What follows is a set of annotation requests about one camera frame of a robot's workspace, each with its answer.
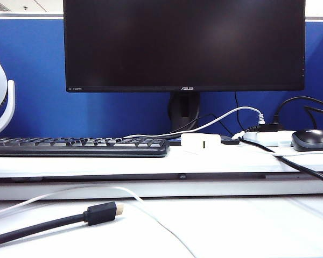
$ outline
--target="blue partition wall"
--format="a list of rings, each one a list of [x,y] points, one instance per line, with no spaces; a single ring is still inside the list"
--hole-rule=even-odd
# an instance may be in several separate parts
[[[15,80],[17,91],[15,115],[1,136],[121,137],[170,129],[168,93],[66,92],[62,20],[0,19],[0,63],[7,77]],[[305,76],[304,91],[238,92],[239,103],[260,109],[270,121],[287,98],[307,95],[323,100],[323,21],[306,22]],[[282,110],[280,119],[286,128],[312,127],[302,109],[304,103],[296,101]],[[234,107],[233,92],[201,94],[201,114],[220,115]],[[323,128],[323,114],[315,117]],[[252,111],[241,111],[240,118],[244,127],[257,122]],[[235,115],[223,122],[233,132],[240,131]],[[204,132],[228,134],[220,124]]]

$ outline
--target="desk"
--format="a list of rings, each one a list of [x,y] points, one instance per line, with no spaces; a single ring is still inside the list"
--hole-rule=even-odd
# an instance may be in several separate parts
[[[292,148],[274,150],[295,152]],[[288,158],[323,171],[323,154]],[[204,151],[172,146],[167,157],[155,159],[0,157],[0,200],[29,199],[89,184],[122,186],[142,197],[323,193],[322,181],[245,144]],[[118,197],[130,196],[85,188],[50,198]]]
[[[91,201],[43,201],[0,218],[0,233],[78,214]],[[134,201],[122,201],[124,213],[110,223],[83,223],[7,243],[2,257],[189,258],[169,232],[142,213]],[[323,195],[147,200],[198,258],[323,257]],[[0,209],[15,202],[0,202]]]

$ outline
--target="keyboard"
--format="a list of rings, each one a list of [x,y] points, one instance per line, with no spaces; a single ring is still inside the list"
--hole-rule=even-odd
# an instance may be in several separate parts
[[[164,157],[170,143],[147,138],[0,138],[8,157]]]

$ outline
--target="monitor stand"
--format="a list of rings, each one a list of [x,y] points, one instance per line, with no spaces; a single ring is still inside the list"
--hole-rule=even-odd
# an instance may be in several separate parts
[[[171,130],[174,131],[185,126],[199,116],[200,93],[199,92],[171,92],[167,112],[171,120]],[[186,126],[183,130],[195,128],[197,122]]]

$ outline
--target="computer mouse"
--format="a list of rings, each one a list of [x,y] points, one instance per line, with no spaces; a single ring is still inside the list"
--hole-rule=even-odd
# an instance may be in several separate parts
[[[292,144],[296,151],[323,151],[323,130],[300,130],[292,134]]]

